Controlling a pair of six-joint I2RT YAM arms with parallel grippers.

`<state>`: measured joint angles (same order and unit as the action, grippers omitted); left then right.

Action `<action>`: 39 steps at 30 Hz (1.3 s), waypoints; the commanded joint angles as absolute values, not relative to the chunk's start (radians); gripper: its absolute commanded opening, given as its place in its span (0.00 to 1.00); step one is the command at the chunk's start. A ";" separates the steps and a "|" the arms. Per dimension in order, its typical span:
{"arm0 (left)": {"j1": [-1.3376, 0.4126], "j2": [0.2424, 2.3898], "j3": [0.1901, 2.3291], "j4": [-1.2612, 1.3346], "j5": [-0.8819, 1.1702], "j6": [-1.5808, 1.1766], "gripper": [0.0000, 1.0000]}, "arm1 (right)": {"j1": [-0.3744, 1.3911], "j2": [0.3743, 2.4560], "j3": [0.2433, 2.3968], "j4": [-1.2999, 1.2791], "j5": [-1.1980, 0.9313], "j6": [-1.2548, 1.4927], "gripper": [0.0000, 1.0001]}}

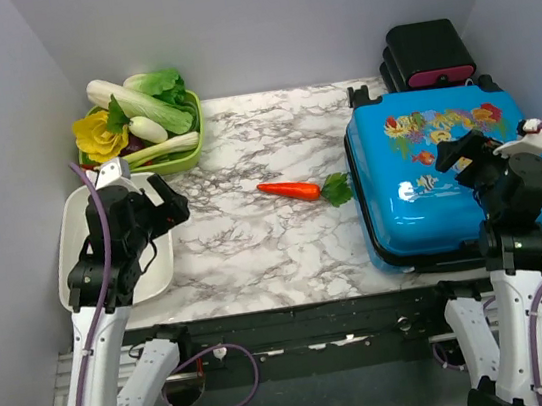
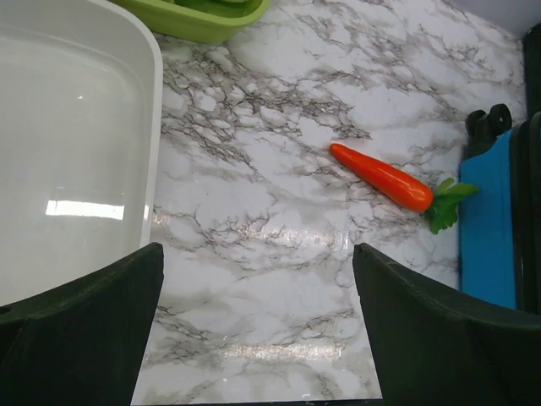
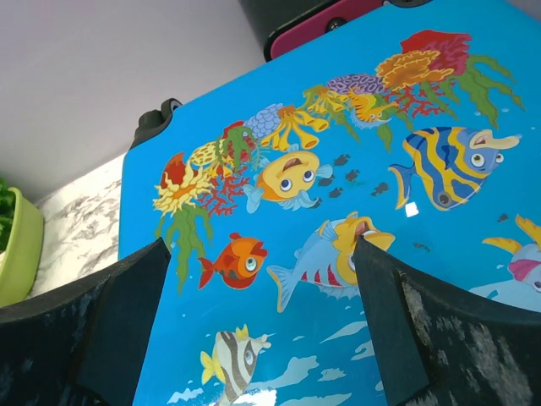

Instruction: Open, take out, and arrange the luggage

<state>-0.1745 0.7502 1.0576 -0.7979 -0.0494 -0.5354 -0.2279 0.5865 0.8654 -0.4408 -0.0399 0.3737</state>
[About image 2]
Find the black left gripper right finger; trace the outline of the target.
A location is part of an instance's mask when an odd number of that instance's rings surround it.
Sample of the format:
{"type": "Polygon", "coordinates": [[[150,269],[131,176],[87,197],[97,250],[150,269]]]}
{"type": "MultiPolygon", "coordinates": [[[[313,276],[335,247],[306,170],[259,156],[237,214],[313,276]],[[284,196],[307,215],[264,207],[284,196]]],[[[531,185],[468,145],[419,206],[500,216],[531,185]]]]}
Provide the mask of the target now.
{"type": "Polygon", "coordinates": [[[355,283],[387,405],[538,405],[540,317],[355,246],[355,283]]]}

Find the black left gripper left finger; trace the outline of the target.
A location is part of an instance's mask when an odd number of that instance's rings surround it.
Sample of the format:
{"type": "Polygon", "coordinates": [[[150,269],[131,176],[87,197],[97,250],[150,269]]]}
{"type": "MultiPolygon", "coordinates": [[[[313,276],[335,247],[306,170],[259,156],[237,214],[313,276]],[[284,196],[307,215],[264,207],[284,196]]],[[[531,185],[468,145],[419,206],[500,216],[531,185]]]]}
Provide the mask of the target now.
{"type": "Polygon", "coordinates": [[[3,405],[129,405],[164,280],[159,243],[1,307],[3,405]]]}

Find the blue fish print suitcase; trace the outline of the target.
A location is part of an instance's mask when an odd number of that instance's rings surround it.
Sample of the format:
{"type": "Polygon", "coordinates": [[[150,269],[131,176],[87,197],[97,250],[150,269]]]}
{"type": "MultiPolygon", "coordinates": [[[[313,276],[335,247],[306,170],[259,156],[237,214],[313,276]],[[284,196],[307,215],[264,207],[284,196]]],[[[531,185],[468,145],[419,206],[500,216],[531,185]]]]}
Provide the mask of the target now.
{"type": "Polygon", "coordinates": [[[463,293],[540,311],[540,115],[513,124],[507,105],[468,115],[460,180],[479,188],[460,204],[463,293]]]}

